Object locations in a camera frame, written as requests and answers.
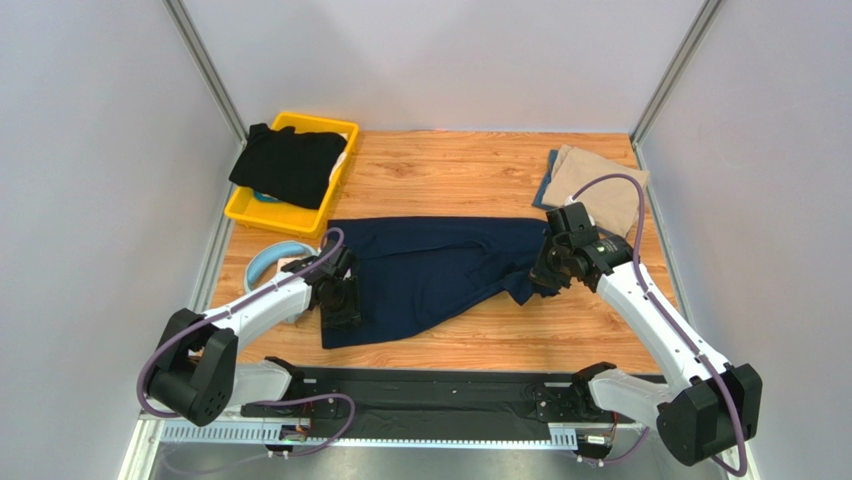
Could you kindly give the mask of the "pinkish cube power adapter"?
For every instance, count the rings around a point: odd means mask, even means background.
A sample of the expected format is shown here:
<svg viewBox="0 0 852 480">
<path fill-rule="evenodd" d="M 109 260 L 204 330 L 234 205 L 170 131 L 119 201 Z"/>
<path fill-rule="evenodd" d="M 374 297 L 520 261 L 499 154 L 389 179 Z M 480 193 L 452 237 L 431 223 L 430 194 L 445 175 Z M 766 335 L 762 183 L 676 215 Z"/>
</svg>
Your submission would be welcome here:
<svg viewBox="0 0 852 480">
<path fill-rule="evenodd" d="M 291 262 L 294 262 L 294 261 L 297 261 L 297 260 L 302 260 L 306 257 L 311 256 L 311 255 L 312 255 L 312 252 L 310 250 L 289 249 L 289 250 L 282 252 L 278 256 L 277 265 L 278 266 L 286 265 L 288 263 L 291 263 Z"/>
</svg>

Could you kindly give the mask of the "navy t shirt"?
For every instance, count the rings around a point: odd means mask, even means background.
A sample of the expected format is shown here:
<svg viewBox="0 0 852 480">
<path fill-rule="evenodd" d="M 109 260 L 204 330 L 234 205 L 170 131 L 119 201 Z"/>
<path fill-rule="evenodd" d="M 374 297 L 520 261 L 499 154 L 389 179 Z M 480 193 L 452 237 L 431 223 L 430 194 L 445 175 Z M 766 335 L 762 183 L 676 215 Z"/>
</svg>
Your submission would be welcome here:
<svg viewBox="0 0 852 480">
<path fill-rule="evenodd" d="M 324 327 L 325 349 L 414 337 L 506 292 L 519 305 L 557 290 L 533 283 L 546 224 L 530 218 L 332 220 L 359 262 L 362 323 Z"/>
</svg>

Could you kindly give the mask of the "light blue headphones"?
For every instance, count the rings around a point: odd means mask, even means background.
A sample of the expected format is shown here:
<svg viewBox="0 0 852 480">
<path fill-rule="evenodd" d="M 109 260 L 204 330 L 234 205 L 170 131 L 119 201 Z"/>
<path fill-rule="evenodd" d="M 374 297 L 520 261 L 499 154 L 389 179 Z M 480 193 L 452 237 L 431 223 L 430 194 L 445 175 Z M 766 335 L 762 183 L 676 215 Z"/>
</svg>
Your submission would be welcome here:
<svg viewBox="0 0 852 480">
<path fill-rule="evenodd" d="M 289 249 L 310 250 L 312 255 L 278 266 L 278 256 Z M 296 241 L 280 242 L 257 254 L 245 271 L 245 291 L 252 294 L 252 301 L 241 311 L 243 325 L 268 329 L 295 323 L 310 305 L 310 288 L 297 274 L 303 274 L 316 256 L 316 250 Z"/>
</svg>

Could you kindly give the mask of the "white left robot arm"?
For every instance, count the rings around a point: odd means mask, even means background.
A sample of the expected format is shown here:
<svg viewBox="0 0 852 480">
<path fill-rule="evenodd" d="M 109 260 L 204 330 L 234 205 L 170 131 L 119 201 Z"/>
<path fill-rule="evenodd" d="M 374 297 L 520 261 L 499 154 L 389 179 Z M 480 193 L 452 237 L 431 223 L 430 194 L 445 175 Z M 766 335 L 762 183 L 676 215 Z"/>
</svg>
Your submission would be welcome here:
<svg viewBox="0 0 852 480">
<path fill-rule="evenodd" d="M 240 352 L 272 327 L 292 323 L 314 308 L 358 323 L 355 263 L 354 253 L 343 247 L 294 261 L 224 306 L 175 312 L 137 380 L 142 408 L 203 427 L 228 409 L 283 399 L 293 367 L 277 357 L 241 364 Z"/>
</svg>

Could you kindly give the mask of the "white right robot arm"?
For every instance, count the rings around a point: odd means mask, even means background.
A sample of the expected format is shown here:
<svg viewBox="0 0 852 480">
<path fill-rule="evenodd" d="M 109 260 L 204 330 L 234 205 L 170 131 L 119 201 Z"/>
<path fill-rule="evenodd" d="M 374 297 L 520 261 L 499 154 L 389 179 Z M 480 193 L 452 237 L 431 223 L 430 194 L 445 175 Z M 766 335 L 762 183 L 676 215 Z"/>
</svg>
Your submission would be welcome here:
<svg viewBox="0 0 852 480">
<path fill-rule="evenodd" d="M 642 380 L 607 362 L 586 367 L 571 380 L 578 414 L 626 416 L 656 432 L 683 465 L 711 459 L 736 477 L 747 473 L 762 378 L 748 363 L 731 364 L 685 322 L 625 239 L 545 232 L 530 278 L 553 288 L 587 286 L 627 322 L 665 379 Z"/>
</svg>

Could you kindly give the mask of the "beige folded t shirt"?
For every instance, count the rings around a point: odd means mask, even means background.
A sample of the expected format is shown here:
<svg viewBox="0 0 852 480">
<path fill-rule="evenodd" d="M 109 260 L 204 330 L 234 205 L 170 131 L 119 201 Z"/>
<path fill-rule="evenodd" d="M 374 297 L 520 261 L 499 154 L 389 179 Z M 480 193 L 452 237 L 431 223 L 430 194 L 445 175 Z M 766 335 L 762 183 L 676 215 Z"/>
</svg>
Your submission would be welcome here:
<svg viewBox="0 0 852 480">
<path fill-rule="evenodd" d="M 569 198 L 574 198 L 584 204 L 599 228 L 625 236 L 639 218 L 638 193 L 631 181 L 622 178 L 603 180 L 579 197 L 575 196 L 591 181 L 610 174 L 630 176 L 642 188 L 650 180 L 648 171 L 624 167 L 594 152 L 562 145 L 556 153 L 541 203 L 546 207 L 561 207 Z"/>
</svg>

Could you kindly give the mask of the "teal cloth in bin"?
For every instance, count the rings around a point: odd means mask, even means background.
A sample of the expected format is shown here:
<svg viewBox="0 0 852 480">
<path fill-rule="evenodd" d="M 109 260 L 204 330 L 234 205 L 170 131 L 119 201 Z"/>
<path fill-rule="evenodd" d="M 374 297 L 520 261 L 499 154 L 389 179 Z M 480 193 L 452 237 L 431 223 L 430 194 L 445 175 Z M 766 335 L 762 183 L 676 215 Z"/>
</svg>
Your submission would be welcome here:
<svg viewBox="0 0 852 480">
<path fill-rule="evenodd" d="M 279 199 L 277 199 L 277 198 L 275 198 L 275 197 L 273 197 L 273 196 L 270 196 L 270 195 L 267 195 L 267 194 L 264 194 L 264 193 L 258 192 L 258 191 L 254 191 L 254 192 L 253 192 L 253 196 L 254 196 L 254 198 L 255 198 L 257 201 L 260 201 L 260 202 L 266 202 L 266 203 L 280 203 L 280 200 L 279 200 Z"/>
</svg>

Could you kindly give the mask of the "yellow plastic bin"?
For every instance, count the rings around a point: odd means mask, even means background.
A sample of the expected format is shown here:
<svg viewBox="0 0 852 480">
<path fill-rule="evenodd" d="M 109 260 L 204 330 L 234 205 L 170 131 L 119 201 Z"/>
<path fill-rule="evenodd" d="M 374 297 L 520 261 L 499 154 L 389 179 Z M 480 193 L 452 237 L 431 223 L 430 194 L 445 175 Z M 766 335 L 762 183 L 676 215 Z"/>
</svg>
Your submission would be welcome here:
<svg viewBox="0 0 852 480">
<path fill-rule="evenodd" d="M 253 196 L 253 190 L 235 184 L 236 189 L 226 203 L 224 215 L 241 225 L 315 238 L 325 228 L 332 210 L 334 195 L 340 189 L 343 175 L 352 163 L 360 133 L 359 126 L 350 121 L 292 112 L 278 114 L 268 126 L 273 130 L 291 126 L 298 133 L 334 132 L 343 135 L 347 140 L 344 153 L 341 154 L 332 171 L 325 198 L 317 210 L 301 208 L 281 201 L 266 203 L 257 201 Z"/>
</svg>

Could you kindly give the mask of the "black t shirt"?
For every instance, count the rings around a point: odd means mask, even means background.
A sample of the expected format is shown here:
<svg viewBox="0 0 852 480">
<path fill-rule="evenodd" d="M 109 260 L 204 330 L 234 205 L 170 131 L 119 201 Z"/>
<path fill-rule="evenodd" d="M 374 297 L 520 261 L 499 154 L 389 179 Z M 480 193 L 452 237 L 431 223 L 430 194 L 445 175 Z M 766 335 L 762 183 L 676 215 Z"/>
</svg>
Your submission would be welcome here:
<svg viewBox="0 0 852 480">
<path fill-rule="evenodd" d="M 339 133 L 298 133 L 291 126 L 273 130 L 255 124 L 229 180 L 281 202 L 317 210 L 346 146 Z"/>
</svg>

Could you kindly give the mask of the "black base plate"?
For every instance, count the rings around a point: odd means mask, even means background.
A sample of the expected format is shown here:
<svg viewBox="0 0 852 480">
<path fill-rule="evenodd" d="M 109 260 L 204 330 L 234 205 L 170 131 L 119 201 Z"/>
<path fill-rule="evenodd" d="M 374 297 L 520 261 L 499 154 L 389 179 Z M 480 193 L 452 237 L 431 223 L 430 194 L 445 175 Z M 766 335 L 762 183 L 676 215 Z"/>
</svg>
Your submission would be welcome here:
<svg viewBox="0 0 852 480">
<path fill-rule="evenodd" d="M 309 420 L 315 437 L 351 418 L 345 438 L 375 440 L 532 441 L 549 439 L 552 423 L 631 424 L 621 414 L 577 414 L 570 379 L 568 373 L 301 367 L 285 396 L 312 403 L 241 412 Z"/>
</svg>

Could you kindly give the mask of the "aluminium frame rail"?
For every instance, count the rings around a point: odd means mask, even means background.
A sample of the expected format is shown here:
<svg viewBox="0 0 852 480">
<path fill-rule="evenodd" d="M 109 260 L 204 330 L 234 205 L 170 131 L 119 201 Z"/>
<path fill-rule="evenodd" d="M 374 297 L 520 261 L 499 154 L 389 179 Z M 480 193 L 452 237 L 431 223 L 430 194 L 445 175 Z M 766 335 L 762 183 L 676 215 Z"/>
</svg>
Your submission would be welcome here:
<svg viewBox="0 0 852 480">
<path fill-rule="evenodd" d="M 124 479 L 720 479 L 566 374 L 307 369 L 283 408 L 143 416 Z"/>
</svg>

